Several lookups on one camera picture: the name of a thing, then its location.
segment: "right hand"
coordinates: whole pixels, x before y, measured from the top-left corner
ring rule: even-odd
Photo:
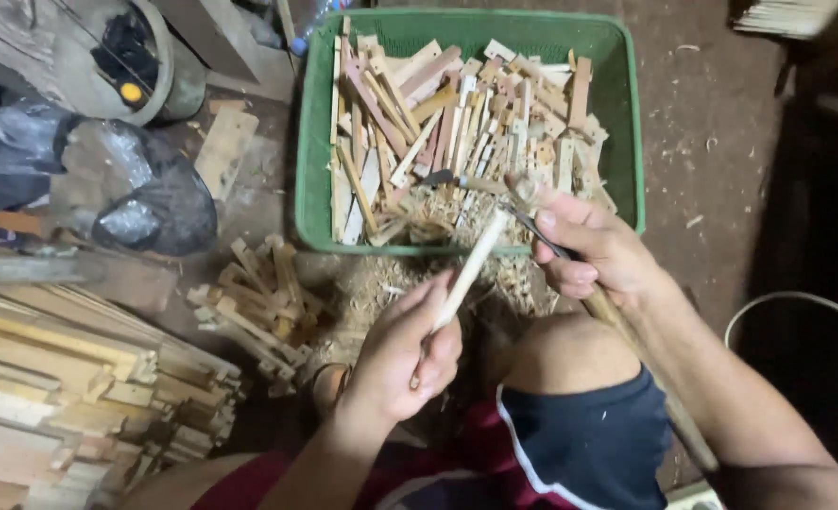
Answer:
[[[548,284],[569,298],[586,298],[598,280],[617,305],[637,306],[665,274],[640,236],[598,205],[550,189],[537,191],[535,224],[551,242],[580,253],[585,262],[558,259],[536,239],[532,258]]]

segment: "white stripe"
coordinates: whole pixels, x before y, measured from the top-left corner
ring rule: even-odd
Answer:
[[[412,480],[409,480],[405,484],[399,486],[397,489],[391,491],[384,499],[376,504],[375,508],[376,510],[394,508],[394,505],[399,504],[400,500],[405,498],[407,495],[424,489],[438,480],[467,480],[477,477],[479,477],[478,473],[467,471],[465,469],[456,469],[453,471],[442,471],[441,473],[436,473],[422,478],[413,478]]]
[[[580,510],[602,510],[602,508],[584,501],[576,494],[567,490],[564,485],[557,483],[549,485],[541,481],[541,478],[539,478],[539,475],[535,472],[535,468],[532,467],[530,458],[526,456],[526,452],[523,451],[523,447],[520,445],[520,440],[517,438],[517,431],[513,428],[511,415],[507,412],[507,409],[504,408],[504,404],[501,402],[502,389],[504,389],[504,385],[498,385],[498,392],[495,395],[495,400],[498,405],[498,414],[501,415],[501,419],[504,420],[504,424],[507,425],[507,428],[511,431],[513,453],[516,455],[517,461],[520,463],[520,467],[523,468],[523,471],[526,473],[526,479],[530,482],[530,485],[532,485],[532,490],[538,493],[554,492],[560,497],[566,499],[570,504],[580,508]]]

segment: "concrete floor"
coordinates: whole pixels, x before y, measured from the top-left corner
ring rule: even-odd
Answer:
[[[726,26],[727,5],[722,2],[382,0],[380,4],[583,11],[621,19],[633,35],[638,63],[647,191],[643,240],[691,291],[712,329],[724,331],[742,305],[764,203],[765,172],[778,133],[779,105],[773,89],[780,52],[774,43],[734,34]],[[209,96],[231,94],[212,90]],[[261,169],[240,172],[231,199],[222,206],[218,247],[183,263],[179,288],[183,295],[189,287],[217,278],[232,259],[229,245],[236,237],[256,246],[269,233],[295,235],[290,215],[296,109],[291,113],[275,102],[250,100],[247,111],[261,121],[257,132],[276,152],[266,157]],[[207,108],[197,116],[205,132],[212,119]],[[195,157],[201,144],[198,134],[182,125],[163,134]],[[328,295],[334,289],[331,282],[352,271],[356,261],[302,254],[298,265],[305,284]],[[231,342],[195,331],[191,307],[179,296],[153,319],[197,345],[251,366]],[[278,423],[273,430],[284,427]],[[264,445],[264,435],[242,441],[241,447]],[[669,457],[674,461],[683,457],[680,454],[677,447]],[[694,476],[680,462],[671,464],[663,486],[679,485]]]

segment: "stack of wooden planks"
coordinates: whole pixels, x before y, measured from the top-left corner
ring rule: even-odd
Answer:
[[[312,349],[318,318],[327,307],[299,283],[293,267],[296,249],[277,235],[257,249],[243,239],[232,245],[239,263],[228,265],[217,285],[201,285],[187,294],[197,308],[199,328],[221,334],[259,362],[272,394],[294,391],[292,379]]]
[[[590,59],[571,51],[566,63],[542,64],[495,40],[485,62],[463,62],[459,47],[434,40],[398,59],[376,35],[356,42],[345,18],[334,43],[328,165],[336,241],[455,237],[468,216],[491,212],[478,202],[498,200],[511,172],[617,212],[599,177],[607,132],[587,113]],[[415,186],[443,170],[461,189]]]
[[[239,369],[68,285],[0,286],[0,508],[114,507],[230,433]]]

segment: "yellow circle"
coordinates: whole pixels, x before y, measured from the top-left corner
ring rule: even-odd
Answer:
[[[120,95],[129,102],[137,102],[141,99],[141,89],[136,84],[120,85]]]

